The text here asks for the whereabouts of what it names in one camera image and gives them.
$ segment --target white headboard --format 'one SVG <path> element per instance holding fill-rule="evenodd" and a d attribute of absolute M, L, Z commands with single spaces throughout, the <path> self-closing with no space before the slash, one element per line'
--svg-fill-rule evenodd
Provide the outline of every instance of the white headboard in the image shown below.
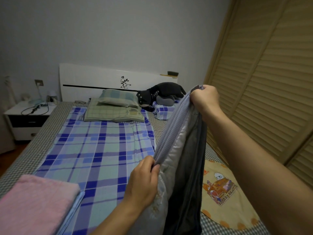
<path fill-rule="evenodd" d="M 107 88 L 141 91 L 161 82 L 177 83 L 177 77 L 69 63 L 60 64 L 61 94 L 65 102 L 87 102 L 91 97 L 99 97 L 103 89 Z"/>

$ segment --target wooden wardrobe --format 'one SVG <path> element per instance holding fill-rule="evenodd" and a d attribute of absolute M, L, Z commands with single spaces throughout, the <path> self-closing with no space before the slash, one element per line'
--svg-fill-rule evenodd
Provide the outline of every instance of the wooden wardrobe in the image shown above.
<path fill-rule="evenodd" d="M 233 0 L 204 83 L 230 119 L 313 187 L 313 0 Z M 224 159 L 210 131 L 207 142 Z"/>

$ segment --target wooden floor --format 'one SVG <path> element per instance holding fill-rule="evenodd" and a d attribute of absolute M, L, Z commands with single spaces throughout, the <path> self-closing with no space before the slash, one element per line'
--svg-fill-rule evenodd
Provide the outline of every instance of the wooden floor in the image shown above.
<path fill-rule="evenodd" d="M 11 164 L 15 161 L 15 159 L 22 153 L 22 151 L 26 148 L 28 143 L 22 143 L 15 145 L 15 149 L 0 154 L 0 177 L 5 173 L 5 171 L 11 166 Z"/>

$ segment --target blue plaid bed sheet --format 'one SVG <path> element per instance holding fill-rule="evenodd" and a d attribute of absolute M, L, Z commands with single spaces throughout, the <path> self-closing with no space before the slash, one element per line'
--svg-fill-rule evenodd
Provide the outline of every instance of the blue plaid bed sheet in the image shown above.
<path fill-rule="evenodd" d="M 154 108 L 154 110 L 152 113 L 154 114 L 154 117 L 156 119 L 169 120 L 178 103 L 179 101 L 175 100 L 173 106 L 164 106 L 164 105 L 158 105 L 157 102 L 153 102 L 152 107 Z"/>
<path fill-rule="evenodd" d="M 65 235 L 91 233 L 121 202 L 130 173 L 154 155 L 154 133 L 145 122 L 84 122 L 87 108 L 73 107 L 37 176 L 77 183 L 85 196 Z"/>

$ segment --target black floral decal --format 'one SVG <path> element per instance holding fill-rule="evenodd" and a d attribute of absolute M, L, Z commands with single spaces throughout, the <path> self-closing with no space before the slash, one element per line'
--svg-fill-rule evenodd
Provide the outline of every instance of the black floral decal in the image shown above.
<path fill-rule="evenodd" d="M 124 88 L 124 89 L 128 89 L 128 86 L 131 86 L 131 84 L 127 84 L 127 82 L 129 82 L 128 79 L 124 79 L 124 76 L 121 77 L 120 79 L 120 83 L 122 84 L 121 88 Z"/>

